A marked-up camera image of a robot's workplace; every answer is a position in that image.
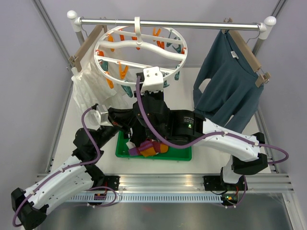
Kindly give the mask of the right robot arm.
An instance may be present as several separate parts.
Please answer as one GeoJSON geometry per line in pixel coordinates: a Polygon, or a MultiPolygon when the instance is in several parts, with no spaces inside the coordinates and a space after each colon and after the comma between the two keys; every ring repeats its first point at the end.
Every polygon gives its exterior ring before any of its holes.
{"type": "Polygon", "coordinates": [[[232,188],[241,176],[255,175],[268,167],[268,158],[261,153],[256,136],[221,127],[190,110],[171,110],[163,93],[139,96],[132,110],[150,139],[176,149],[203,146],[230,154],[219,177],[224,189],[232,188]]]}

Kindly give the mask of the black sock with white stripes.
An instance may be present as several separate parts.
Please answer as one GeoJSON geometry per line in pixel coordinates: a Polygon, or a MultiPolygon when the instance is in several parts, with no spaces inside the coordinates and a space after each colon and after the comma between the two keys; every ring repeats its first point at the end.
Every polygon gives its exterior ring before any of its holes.
{"type": "Polygon", "coordinates": [[[140,147],[140,145],[148,138],[146,134],[147,125],[143,119],[137,102],[133,104],[132,109],[134,122],[132,125],[132,136],[130,141],[134,143],[136,147],[140,147]]]}

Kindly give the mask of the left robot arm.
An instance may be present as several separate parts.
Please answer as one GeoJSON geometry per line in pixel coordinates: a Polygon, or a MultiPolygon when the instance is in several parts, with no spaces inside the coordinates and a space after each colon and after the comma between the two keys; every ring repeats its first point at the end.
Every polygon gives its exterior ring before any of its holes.
{"type": "Polygon", "coordinates": [[[96,166],[104,153],[101,148],[119,131],[129,132],[135,120],[132,109],[106,109],[97,104],[88,108],[81,117],[82,128],[75,134],[72,155],[41,181],[12,191],[13,226],[33,230],[74,195],[102,189],[105,175],[96,166]]]}

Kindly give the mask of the white round clip hanger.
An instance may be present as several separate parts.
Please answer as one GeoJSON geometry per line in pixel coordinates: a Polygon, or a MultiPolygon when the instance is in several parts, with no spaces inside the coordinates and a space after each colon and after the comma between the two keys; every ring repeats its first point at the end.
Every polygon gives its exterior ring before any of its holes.
{"type": "Polygon", "coordinates": [[[135,67],[143,70],[144,68],[153,66],[129,62],[115,57],[105,57],[98,49],[100,46],[103,48],[109,48],[111,51],[115,51],[115,49],[120,48],[134,47],[136,49],[149,50],[164,58],[178,61],[179,64],[175,69],[160,68],[162,74],[169,73],[167,76],[163,77],[164,81],[175,76],[177,72],[181,71],[187,59],[188,47],[185,39],[178,31],[173,28],[163,27],[163,30],[169,31],[171,35],[175,35],[174,38],[171,38],[171,36],[166,38],[160,36],[159,33],[153,33],[152,35],[142,34],[141,26],[135,25],[134,27],[134,33],[124,31],[123,29],[126,28],[126,26],[115,27],[102,35],[95,45],[95,63],[102,72],[103,76],[108,79],[109,82],[117,83],[122,86],[136,85],[134,82],[125,81],[125,76],[129,70],[129,67],[135,67]],[[102,65],[104,63],[117,64],[119,76],[113,77],[108,70],[103,69],[102,65]]]}

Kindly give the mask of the teal front clothes peg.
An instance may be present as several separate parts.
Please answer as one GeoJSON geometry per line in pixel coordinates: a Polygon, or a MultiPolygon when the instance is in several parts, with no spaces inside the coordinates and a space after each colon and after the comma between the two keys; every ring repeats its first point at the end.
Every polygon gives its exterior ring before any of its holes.
{"type": "MultiPolygon", "coordinates": [[[[163,77],[167,76],[169,73],[163,73],[163,77]]],[[[178,81],[180,77],[180,72],[177,72],[174,76],[174,80],[178,81]]],[[[167,88],[170,84],[167,82],[167,80],[164,81],[163,88],[167,88]]]]}

